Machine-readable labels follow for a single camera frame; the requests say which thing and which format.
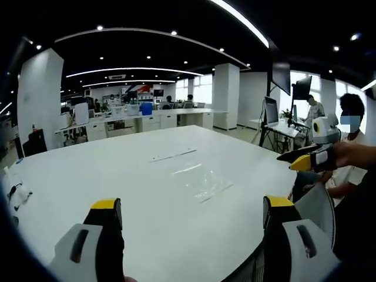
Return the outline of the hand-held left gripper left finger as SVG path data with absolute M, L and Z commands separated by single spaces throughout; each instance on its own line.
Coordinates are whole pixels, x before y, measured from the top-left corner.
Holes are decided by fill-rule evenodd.
M 122 229 L 119 198 L 94 203 L 57 242 L 48 270 L 58 281 L 125 281 Z

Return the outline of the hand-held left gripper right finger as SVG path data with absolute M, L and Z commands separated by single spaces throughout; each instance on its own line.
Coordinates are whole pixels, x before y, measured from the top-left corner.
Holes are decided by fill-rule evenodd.
M 326 281 L 340 265 L 330 239 L 285 197 L 263 199 L 264 281 Z

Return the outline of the person's right hand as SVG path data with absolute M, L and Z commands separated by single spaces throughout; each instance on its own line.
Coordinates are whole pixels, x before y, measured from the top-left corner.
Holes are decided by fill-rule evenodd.
M 333 145 L 336 167 L 345 167 L 356 164 L 355 152 L 357 144 L 337 142 Z

